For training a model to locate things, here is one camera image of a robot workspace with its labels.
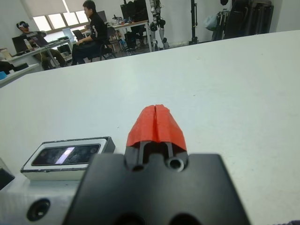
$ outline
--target window blind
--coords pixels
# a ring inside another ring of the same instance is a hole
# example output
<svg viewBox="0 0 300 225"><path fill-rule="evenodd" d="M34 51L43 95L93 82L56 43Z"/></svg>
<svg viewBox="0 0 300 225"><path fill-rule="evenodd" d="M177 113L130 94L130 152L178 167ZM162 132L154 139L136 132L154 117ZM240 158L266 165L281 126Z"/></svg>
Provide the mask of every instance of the window blind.
<svg viewBox="0 0 300 225"><path fill-rule="evenodd" d="M65 1L70 13L83 10L84 0L65 0Z"/></svg>
<svg viewBox="0 0 300 225"><path fill-rule="evenodd" d="M31 17L66 13L62 0L22 0Z"/></svg>

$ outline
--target vr headset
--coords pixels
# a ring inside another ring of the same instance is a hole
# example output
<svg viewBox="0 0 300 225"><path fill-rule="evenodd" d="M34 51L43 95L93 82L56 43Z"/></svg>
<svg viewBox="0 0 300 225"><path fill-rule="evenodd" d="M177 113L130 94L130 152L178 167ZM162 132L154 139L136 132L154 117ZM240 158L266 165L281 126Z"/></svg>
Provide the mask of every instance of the vr headset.
<svg viewBox="0 0 300 225"><path fill-rule="evenodd" d="M17 28L21 28L21 27L29 28L29 24L26 23L26 22L19 22L19 23L17 23Z"/></svg>

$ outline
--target bottle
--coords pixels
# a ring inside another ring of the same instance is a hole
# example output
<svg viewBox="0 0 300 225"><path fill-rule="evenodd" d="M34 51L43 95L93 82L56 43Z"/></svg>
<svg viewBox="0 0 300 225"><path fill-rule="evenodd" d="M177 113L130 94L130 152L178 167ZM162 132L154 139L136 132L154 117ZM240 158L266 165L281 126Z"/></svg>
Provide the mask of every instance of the bottle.
<svg viewBox="0 0 300 225"><path fill-rule="evenodd" d="M24 39L24 42L25 42L28 49L32 49L32 47L31 47L31 45L30 45L30 43L27 39Z"/></svg>

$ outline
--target screw hole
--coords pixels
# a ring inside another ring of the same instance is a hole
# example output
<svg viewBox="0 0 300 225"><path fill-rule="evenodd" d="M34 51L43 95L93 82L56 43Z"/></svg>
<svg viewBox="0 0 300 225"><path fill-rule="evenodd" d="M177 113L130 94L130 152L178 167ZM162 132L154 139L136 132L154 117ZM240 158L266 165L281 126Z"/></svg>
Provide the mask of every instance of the screw hole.
<svg viewBox="0 0 300 225"><path fill-rule="evenodd" d="M184 163L180 158L171 158L168 160L167 165L177 172L181 172L184 169Z"/></svg>
<svg viewBox="0 0 300 225"><path fill-rule="evenodd" d="M142 171L144 169L144 167L142 165L136 165L132 171L133 172L138 172L138 171Z"/></svg>
<svg viewBox="0 0 300 225"><path fill-rule="evenodd" d="M50 201L48 199L40 199L30 206L27 212L27 219L30 221L38 221L47 214L49 208Z"/></svg>
<svg viewBox="0 0 300 225"><path fill-rule="evenodd" d="M170 167L172 167L173 169L177 170L181 167L181 162L177 159L171 160L170 161Z"/></svg>

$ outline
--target humanoid robot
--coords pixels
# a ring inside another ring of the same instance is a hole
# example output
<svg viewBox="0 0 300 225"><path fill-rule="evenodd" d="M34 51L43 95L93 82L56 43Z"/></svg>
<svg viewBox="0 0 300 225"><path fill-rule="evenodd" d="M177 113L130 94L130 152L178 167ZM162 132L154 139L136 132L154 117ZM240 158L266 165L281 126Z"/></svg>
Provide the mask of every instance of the humanoid robot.
<svg viewBox="0 0 300 225"><path fill-rule="evenodd" d="M161 38L161 41L164 45L164 49L169 49L169 43L167 41L167 38L165 38L165 20L160 17L160 9L161 9L161 3L160 0L150 0L151 5L151 13L153 15L153 22L150 24L150 30L151 30L151 37L152 37L152 43L155 48L155 51L158 51L158 41L155 38L155 31L159 28L159 35Z"/></svg>

